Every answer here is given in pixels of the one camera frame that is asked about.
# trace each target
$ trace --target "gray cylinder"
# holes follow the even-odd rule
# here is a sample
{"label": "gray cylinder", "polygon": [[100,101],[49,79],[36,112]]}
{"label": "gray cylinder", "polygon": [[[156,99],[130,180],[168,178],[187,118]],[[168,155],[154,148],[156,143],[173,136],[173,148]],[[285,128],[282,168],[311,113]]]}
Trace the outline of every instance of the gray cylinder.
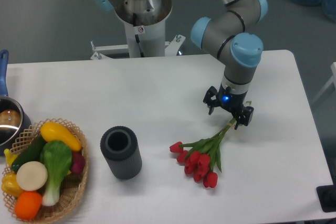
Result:
{"label": "gray cylinder", "polygon": [[129,128],[116,126],[107,130],[101,138],[100,149],[116,178],[130,179],[140,172],[142,159],[138,140]]}

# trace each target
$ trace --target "yellow squash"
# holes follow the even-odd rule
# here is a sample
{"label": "yellow squash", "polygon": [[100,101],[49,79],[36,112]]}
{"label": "yellow squash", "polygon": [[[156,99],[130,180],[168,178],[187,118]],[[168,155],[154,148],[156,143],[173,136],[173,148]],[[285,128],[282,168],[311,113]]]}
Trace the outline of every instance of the yellow squash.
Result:
{"label": "yellow squash", "polygon": [[16,174],[14,172],[10,172],[2,178],[1,189],[8,195],[12,195],[15,198],[19,197],[23,193],[23,190],[16,182]]}
{"label": "yellow squash", "polygon": [[40,130],[43,139],[47,142],[60,140],[68,145],[73,152],[78,152],[82,148],[80,141],[65,126],[59,123],[44,123]]}
{"label": "yellow squash", "polygon": [[9,149],[5,149],[4,150],[4,154],[6,157],[6,163],[11,166],[13,161],[17,158],[16,154],[12,154],[11,151]]}

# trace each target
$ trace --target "red tulip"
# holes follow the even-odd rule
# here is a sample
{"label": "red tulip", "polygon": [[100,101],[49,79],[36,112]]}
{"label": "red tulip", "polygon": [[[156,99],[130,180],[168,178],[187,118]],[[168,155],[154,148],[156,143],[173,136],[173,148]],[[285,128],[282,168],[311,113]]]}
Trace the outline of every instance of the red tulip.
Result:
{"label": "red tulip", "polygon": [[183,152],[183,147],[180,148],[179,145],[182,144],[182,142],[177,142],[169,147],[170,151],[173,153],[181,153]]}
{"label": "red tulip", "polygon": [[210,156],[208,154],[202,154],[197,162],[199,167],[205,167],[210,164]]}
{"label": "red tulip", "polygon": [[185,156],[187,155],[188,151],[184,150],[183,152],[180,153],[179,156],[177,156],[176,160],[177,162],[179,162],[180,164],[183,164],[185,162]]}
{"label": "red tulip", "polygon": [[207,176],[205,176],[205,177],[203,178],[203,185],[204,185],[205,188],[208,188],[208,187],[209,187],[209,182],[208,182],[208,178],[207,178]]}
{"label": "red tulip", "polygon": [[210,167],[207,165],[207,166],[199,166],[198,167],[198,174],[203,178],[210,170]]}
{"label": "red tulip", "polygon": [[191,155],[190,155],[190,163],[192,164],[197,164],[198,159],[200,158],[201,153],[199,151],[194,151]]}
{"label": "red tulip", "polygon": [[184,165],[184,173],[186,175],[189,175],[191,173],[193,173],[193,171],[195,171],[197,165],[196,164],[191,164],[190,163],[190,157],[187,158],[187,160],[185,161],[185,165]]}
{"label": "red tulip", "polygon": [[194,180],[195,182],[200,182],[202,180],[202,177],[199,175],[198,171],[194,171]]}
{"label": "red tulip", "polygon": [[210,172],[208,173],[208,175],[206,176],[207,181],[209,183],[209,187],[211,188],[215,188],[217,185],[217,181],[218,181],[218,175],[217,173],[214,172]]}

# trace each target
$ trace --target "red radish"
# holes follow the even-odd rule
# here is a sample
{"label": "red radish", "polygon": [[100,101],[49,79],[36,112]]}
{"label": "red radish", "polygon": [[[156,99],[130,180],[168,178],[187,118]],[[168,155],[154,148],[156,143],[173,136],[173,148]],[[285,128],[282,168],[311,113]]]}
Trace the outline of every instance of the red radish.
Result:
{"label": "red radish", "polygon": [[85,159],[78,152],[72,153],[72,165],[70,171],[73,174],[80,174],[83,172],[85,167]]}

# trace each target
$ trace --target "blue led light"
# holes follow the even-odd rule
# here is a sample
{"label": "blue led light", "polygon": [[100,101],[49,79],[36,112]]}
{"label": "blue led light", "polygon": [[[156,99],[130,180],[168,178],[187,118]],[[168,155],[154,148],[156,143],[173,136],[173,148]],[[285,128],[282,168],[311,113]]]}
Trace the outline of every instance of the blue led light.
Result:
{"label": "blue led light", "polygon": [[227,102],[228,100],[230,100],[230,97],[228,97],[227,95],[223,96],[223,102]]}

